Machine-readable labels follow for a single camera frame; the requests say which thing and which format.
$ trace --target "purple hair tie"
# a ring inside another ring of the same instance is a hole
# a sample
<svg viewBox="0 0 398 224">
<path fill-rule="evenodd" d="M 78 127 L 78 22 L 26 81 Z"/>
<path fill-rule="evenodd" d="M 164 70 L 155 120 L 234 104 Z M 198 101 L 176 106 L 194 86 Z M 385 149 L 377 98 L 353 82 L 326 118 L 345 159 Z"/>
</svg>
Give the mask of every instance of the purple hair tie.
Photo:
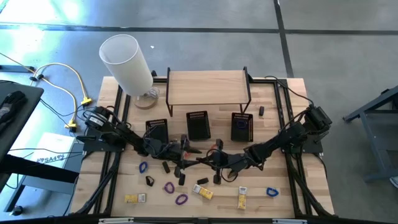
<svg viewBox="0 0 398 224">
<path fill-rule="evenodd" d="M 188 195 L 186 195 L 186 194 L 180 194 L 180 195 L 177 197 L 177 199 L 175 199 L 175 203 L 176 203 L 177 205 L 182 205 L 183 203 L 187 202 L 187 200 L 188 200 Z"/>
<path fill-rule="evenodd" d="M 174 193 L 175 187 L 174 187 L 173 183 L 167 182 L 167 183 L 164 185 L 163 189 L 164 189 L 167 193 L 172 194 L 172 193 Z"/>
</svg>

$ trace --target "white label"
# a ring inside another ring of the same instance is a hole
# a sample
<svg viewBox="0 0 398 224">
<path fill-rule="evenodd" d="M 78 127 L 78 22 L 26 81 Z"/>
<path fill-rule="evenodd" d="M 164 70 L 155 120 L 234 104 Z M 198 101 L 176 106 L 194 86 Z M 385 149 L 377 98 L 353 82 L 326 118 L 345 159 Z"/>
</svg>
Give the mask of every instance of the white label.
<svg viewBox="0 0 398 224">
<path fill-rule="evenodd" d="M 200 189 L 201 189 L 201 187 L 199 185 L 195 184 L 195 186 L 193 186 L 192 191 L 199 194 Z"/>
<path fill-rule="evenodd" d="M 89 120 L 100 125 L 100 126 L 104 125 L 104 123 L 102 121 L 96 119 L 95 117 L 90 117 Z"/>
<path fill-rule="evenodd" d="M 146 202 L 146 195 L 147 194 L 139 194 L 138 195 L 138 203 Z"/>
<path fill-rule="evenodd" d="M 247 190 L 248 190 L 247 187 L 239 187 L 239 194 L 246 194 Z"/>
</svg>

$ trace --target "yellow snack bar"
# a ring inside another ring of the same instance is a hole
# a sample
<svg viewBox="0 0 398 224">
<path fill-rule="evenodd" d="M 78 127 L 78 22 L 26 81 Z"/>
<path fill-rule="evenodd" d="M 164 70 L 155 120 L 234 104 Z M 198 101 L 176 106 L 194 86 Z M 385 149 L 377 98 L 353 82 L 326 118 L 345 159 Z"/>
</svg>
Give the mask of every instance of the yellow snack bar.
<svg viewBox="0 0 398 224">
<path fill-rule="evenodd" d="M 238 209 L 246 209 L 246 192 L 247 191 L 248 191 L 247 187 L 239 187 Z"/>
<path fill-rule="evenodd" d="M 126 203 L 144 203 L 147 200 L 147 194 L 125 195 L 124 202 Z"/>
<path fill-rule="evenodd" d="M 206 188 L 201 187 L 197 184 L 195 184 L 195 186 L 193 186 L 192 191 L 202 195 L 203 197 L 207 198 L 208 200 L 210 200 L 213 197 L 213 192 L 211 192 L 211 191 L 207 190 Z"/>
</svg>

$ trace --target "wooden workbench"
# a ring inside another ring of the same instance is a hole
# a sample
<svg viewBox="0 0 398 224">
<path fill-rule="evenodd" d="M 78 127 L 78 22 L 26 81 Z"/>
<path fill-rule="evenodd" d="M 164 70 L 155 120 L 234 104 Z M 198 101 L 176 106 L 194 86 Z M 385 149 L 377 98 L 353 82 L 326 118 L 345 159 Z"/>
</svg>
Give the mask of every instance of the wooden workbench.
<svg viewBox="0 0 398 224">
<path fill-rule="evenodd" d="M 305 85 L 301 78 L 290 78 L 288 84 L 293 91 L 306 95 Z M 205 105 L 205 106 L 178 106 L 174 109 L 171 118 L 165 104 L 165 83 L 155 83 L 159 88 L 160 97 L 156 106 L 149 110 L 140 110 L 130 104 L 127 121 L 132 124 L 132 130 L 138 135 L 145 131 L 145 121 L 167 118 L 170 139 L 180 139 L 181 134 L 187 134 L 186 113 L 192 111 L 207 110 L 209 115 L 211 139 L 203 142 L 191 142 L 191 146 L 199 148 L 202 152 L 209 150 L 216 138 L 224 141 L 224 150 L 227 153 L 242 152 L 242 149 L 256 142 L 264 142 L 275 136 L 279 129 L 279 119 L 275 102 L 274 88 L 270 84 L 251 84 L 252 102 L 246 113 L 254 116 L 254 142 L 232 142 L 231 139 L 231 113 L 239 111 L 239 105 Z M 99 93 L 99 106 L 113 106 L 116 98 L 118 84 L 113 77 L 104 77 Z M 284 95 L 280 91 L 282 104 L 285 108 Z M 125 95 L 121 100 L 119 115 L 123 113 Z M 308 101 L 290 94 L 294 114 L 304 110 Z M 263 117 L 258 116 L 259 107 L 265 107 Z M 71 212 L 77 211 L 89 199 L 100 179 L 103 152 L 94 152 L 83 161 L 80 176 L 73 197 Z M 139 173 L 139 164 L 147 161 L 149 169 L 146 173 Z M 178 179 L 174 177 L 174 165 L 169 162 L 171 173 L 166 174 L 162 167 L 162 161 L 149 157 L 138 156 L 128 146 L 122 154 L 118 179 L 114 195 L 112 216 L 129 217 L 241 217 L 241 218 L 288 218 L 294 217 L 292 199 L 290 195 L 289 181 L 287 177 L 286 162 L 280 151 L 274 151 L 267 159 L 264 170 L 252 167 L 242 170 L 239 177 L 232 183 L 222 181 L 221 185 L 212 183 L 215 172 L 208 166 L 200 164 L 189 167 L 184 171 L 186 180 L 184 186 L 178 186 Z M 303 164 L 307 184 L 317 200 L 324 208 L 333 213 L 328 184 L 321 162 L 311 154 L 303 155 Z M 155 179 L 153 187 L 146 185 L 145 176 L 150 175 Z M 209 178 L 210 182 L 205 188 L 214 192 L 210 201 L 192 192 L 192 187 L 198 179 Z M 162 190 L 164 184 L 172 181 L 176 186 L 176 192 L 172 195 Z M 238 187 L 248 187 L 247 209 L 238 210 Z M 105 208 L 108 197 L 108 186 L 104 190 L 103 205 Z M 275 198 L 268 197 L 266 187 L 278 189 L 280 194 Z M 147 194 L 147 202 L 139 204 L 124 203 L 126 194 Z M 176 205 L 175 199 L 179 194 L 188 194 L 188 202 L 184 205 Z M 298 190 L 300 208 L 304 211 L 302 193 Z"/>
</svg>

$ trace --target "gray floor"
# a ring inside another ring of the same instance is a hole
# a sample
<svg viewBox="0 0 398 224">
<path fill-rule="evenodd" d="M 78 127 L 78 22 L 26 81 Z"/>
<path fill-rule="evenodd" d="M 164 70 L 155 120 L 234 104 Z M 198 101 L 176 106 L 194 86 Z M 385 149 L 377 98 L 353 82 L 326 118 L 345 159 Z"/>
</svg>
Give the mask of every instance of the gray floor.
<svg viewBox="0 0 398 224">
<path fill-rule="evenodd" d="M 217 1 L 28 1 L 9 0 L 0 22 L 78 24 L 117 27 L 212 27 L 277 29 L 272 0 Z M 396 1 L 280 0 L 286 29 L 397 30 Z M 0 52 L 38 67 L 63 62 L 77 69 L 88 94 L 96 98 L 103 76 L 110 75 L 98 57 L 108 37 L 119 32 L 40 31 L 34 27 L 0 30 Z M 159 75 L 174 70 L 241 69 L 254 77 L 286 77 L 279 34 L 134 32 L 147 63 Z M 309 97 L 333 120 L 323 140 L 333 206 L 337 215 L 398 222 L 398 190 L 388 180 L 365 184 L 362 176 L 376 163 L 362 125 L 345 124 L 341 117 L 398 84 L 397 35 L 288 35 L 295 77 L 305 79 Z M 11 64 L 0 57 L 0 64 Z M 53 67 L 48 78 L 68 88 L 80 100 L 78 80 L 70 71 Z M 23 73 L 0 73 L 0 79 L 28 84 Z M 43 99 L 62 113 L 72 112 L 69 96 L 40 83 Z M 34 147 L 29 137 L 43 132 L 66 134 L 63 123 L 42 105 L 36 109 L 17 144 Z M 15 184 L 15 177 L 9 181 Z M 5 188 L 0 205 L 5 205 Z M 0 213 L 0 219 L 61 215 L 70 196 L 27 188 L 18 204 L 28 212 L 19 217 Z"/>
</svg>

